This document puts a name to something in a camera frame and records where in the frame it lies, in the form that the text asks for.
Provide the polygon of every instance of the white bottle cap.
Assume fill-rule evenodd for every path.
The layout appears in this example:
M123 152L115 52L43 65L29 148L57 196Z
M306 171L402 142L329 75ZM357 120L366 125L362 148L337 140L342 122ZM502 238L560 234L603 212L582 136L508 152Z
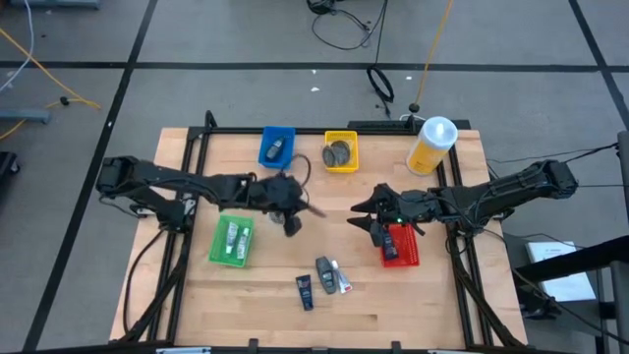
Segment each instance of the white bottle cap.
M423 141L432 148L449 149L456 143L459 131L449 119L432 117L424 122L420 135L423 137Z

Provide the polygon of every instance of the white paper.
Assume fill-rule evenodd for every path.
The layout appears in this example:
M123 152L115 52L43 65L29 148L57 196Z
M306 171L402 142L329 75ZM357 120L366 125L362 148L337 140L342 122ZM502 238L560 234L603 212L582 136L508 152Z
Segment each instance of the white paper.
M576 251L574 243L566 242L566 244L561 242L529 242L527 251L531 262L535 263ZM559 302L596 299L590 279L584 272L543 281L541 286L546 294L553 296Z

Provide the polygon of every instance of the green bin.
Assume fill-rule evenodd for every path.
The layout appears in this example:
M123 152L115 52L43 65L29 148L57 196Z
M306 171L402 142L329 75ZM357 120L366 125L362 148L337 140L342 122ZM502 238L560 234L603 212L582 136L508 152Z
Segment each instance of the green bin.
M225 252L227 246L227 228L229 223L233 222L238 225L238 236L234 243L234 249L231 254ZM245 250L245 257L241 260L238 259L238 242L243 236L243 230L249 227L249 239L247 240L247 249ZM214 230L214 240L212 241L212 247L209 251L209 261L226 266L243 267L247 263L247 256L249 255L249 247L254 237L254 220L250 217L233 216L221 214L218 219L218 225Z

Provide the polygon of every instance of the yellow cable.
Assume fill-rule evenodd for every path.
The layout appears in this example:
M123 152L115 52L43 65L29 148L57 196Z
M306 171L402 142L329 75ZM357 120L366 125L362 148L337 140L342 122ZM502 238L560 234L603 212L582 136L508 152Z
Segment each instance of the yellow cable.
M31 62L35 63L35 65L41 69L41 71L46 74L48 76L48 78L50 78L50 80L52 80L55 84L57 84L59 87L61 87L61 89L64 89L65 91L67 91L69 94L71 94L72 96L74 96L75 98L70 98L68 99L69 102L82 102L94 109L100 109L100 105L94 101L90 101L88 99L85 99L83 97L81 97L78 93L74 92L71 88L68 88L67 86L63 85L59 80L57 80L57 78L55 78L54 76L52 76L52 74L50 74L50 72L43 67L43 65L41 65L37 59L33 58L32 55L30 55L19 43L17 43L8 33L6 33L2 28L0 28L0 33L2 33L2 35L4 35L13 45L15 45L18 49L20 49L21 52L23 52ZM52 108L56 105L61 104L61 101L55 101L49 104L46 104L45 108ZM0 141L8 138L10 135L12 135L13 133L15 133L27 120L23 119L20 122L18 122L18 124L16 124L15 126L13 126L13 128L9 129L6 133L2 134L0 136Z
M439 29L436 31L436 36L432 41L432 47L430 48L429 58L424 65L424 73L422 74L422 80L420 81L420 88L417 92L417 98L415 99L415 104L420 104L420 99L422 99L422 93L424 93L424 84L426 83L426 77L429 75L429 65L432 60L432 54L434 54L434 50L439 43L439 39L441 38L441 33L443 32L443 28L445 27L445 22L448 20L448 16L450 15L450 9L452 8L452 0L448 0L448 5L445 8L445 14L441 18L441 23L439 24Z
M15 45L18 49L20 49L20 51L22 53L24 53L24 55L26 55L31 62L33 62L39 69L41 69L41 71L46 74L46 76L48 76L48 78L50 78L50 80L52 80L53 82L55 82L55 84L57 84L61 89L64 89L65 91L67 91L69 94L71 94L72 96L74 96L76 99L78 99L79 101L85 103L86 105L93 107L95 109L100 109L100 105L94 101L90 101L87 100L83 97L81 97L78 93L74 92L71 88L68 88L67 86L63 85L59 80L57 80L57 78L55 78L54 76L52 76L52 74L50 74L50 72L43 67L43 65L41 65L35 58L33 58L19 43L17 43L8 33L6 33L2 28L0 28L0 34L4 35L13 45Z

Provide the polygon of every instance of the plastic bin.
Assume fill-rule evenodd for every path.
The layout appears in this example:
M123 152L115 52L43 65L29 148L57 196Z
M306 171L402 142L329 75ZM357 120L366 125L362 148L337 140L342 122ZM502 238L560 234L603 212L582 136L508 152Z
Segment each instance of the plastic bin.
M238 225L238 236L236 237L236 243L231 254L225 253L225 247L227 246L227 228L229 222L233 222ZM249 239L247 240L247 250L245 251L245 257L242 260L238 259L238 242L243 235L245 227L249 227ZM214 230L214 239L209 251L209 261L226 266L243 267L247 263L247 256L249 255L249 248L254 238L254 220L250 217L233 216L221 214L218 219L218 224Z
M327 167L325 169L335 173L351 173L358 169L358 134L354 131L327 131L324 142L330 145L336 141L345 141L350 146L350 161L338 167Z
M380 259L384 267L419 266L420 252L417 248L417 238L413 226L406 224L389 225L389 234L399 255L395 260L384 259L384 249L380 253Z
M275 141L281 137L285 137L284 148L280 152L279 157L269 161L266 159L266 151ZM262 143L259 146L259 155L257 162L264 167L286 169L291 167L291 159L293 158L293 148L295 146L295 128L292 127L264 127L262 131Z

